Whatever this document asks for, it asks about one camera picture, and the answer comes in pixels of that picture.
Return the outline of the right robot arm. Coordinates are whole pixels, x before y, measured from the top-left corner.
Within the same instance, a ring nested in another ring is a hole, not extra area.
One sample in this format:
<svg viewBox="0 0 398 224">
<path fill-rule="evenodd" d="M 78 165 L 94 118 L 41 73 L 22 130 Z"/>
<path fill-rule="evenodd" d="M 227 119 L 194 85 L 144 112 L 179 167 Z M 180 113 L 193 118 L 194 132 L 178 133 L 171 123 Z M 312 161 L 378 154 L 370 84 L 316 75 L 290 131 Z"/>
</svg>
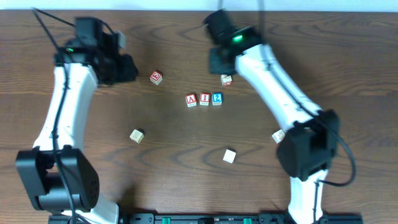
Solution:
<svg viewBox="0 0 398 224">
<path fill-rule="evenodd" d="M 317 120 L 338 128 L 336 113 L 323 111 L 300 90 L 255 28 L 238 29 L 222 9 L 203 23 L 218 46 L 218 61 L 232 65 L 233 72 L 252 85 L 284 132 L 277 158 L 290 177 L 289 215 L 295 223 L 319 221 L 323 216 L 322 182 L 337 141 Z"/>
</svg>

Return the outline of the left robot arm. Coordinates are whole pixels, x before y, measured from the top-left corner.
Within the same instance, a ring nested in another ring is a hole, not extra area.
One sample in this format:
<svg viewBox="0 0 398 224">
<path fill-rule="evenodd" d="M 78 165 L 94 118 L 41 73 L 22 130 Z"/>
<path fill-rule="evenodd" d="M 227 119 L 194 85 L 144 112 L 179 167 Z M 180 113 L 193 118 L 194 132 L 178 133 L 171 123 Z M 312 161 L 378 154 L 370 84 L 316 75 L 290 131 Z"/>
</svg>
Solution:
<svg viewBox="0 0 398 224">
<path fill-rule="evenodd" d="M 100 85 L 132 82 L 138 70 L 121 54 L 122 33 L 95 17 L 78 17 L 75 37 L 57 47 L 55 84 L 44 126 L 16 168 L 32 206 L 54 222 L 118 223 L 116 203 L 100 194 L 99 177 L 83 153 L 91 99 Z"/>
</svg>

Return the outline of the red letter I block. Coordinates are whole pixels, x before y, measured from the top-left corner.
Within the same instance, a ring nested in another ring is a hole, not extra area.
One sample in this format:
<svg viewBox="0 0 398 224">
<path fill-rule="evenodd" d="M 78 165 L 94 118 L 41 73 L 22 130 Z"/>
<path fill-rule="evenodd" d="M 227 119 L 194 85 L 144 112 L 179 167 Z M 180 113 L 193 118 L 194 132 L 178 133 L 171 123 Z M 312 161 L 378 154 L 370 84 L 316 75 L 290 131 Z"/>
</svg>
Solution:
<svg viewBox="0 0 398 224">
<path fill-rule="evenodd" d="M 210 104 L 210 94 L 209 93 L 200 93 L 200 105 L 208 106 Z"/>
</svg>

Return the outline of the red letter A block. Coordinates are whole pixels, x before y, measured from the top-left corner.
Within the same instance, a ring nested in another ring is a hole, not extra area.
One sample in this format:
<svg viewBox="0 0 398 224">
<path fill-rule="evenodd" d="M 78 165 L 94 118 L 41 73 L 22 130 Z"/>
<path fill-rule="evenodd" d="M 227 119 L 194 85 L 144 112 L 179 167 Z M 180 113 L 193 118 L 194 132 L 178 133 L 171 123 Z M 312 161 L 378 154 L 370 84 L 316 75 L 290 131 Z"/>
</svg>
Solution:
<svg viewBox="0 0 398 224">
<path fill-rule="evenodd" d="M 196 94 L 194 94 L 194 93 L 186 95 L 185 100 L 186 100 L 187 106 L 189 108 L 197 105 L 197 98 L 196 98 Z"/>
</svg>

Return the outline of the blue number 2 block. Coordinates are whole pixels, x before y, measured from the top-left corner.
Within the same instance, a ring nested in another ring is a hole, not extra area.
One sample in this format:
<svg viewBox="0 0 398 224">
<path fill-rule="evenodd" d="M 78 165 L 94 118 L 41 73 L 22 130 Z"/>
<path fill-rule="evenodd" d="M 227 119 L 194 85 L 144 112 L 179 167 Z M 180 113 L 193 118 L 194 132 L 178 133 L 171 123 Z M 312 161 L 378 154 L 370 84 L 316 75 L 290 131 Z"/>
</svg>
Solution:
<svg viewBox="0 0 398 224">
<path fill-rule="evenodd" d="M 213 93 L 211 102 L 213 106 L 221 105 L 223 103 L 222 93 Z"/>
</svg>

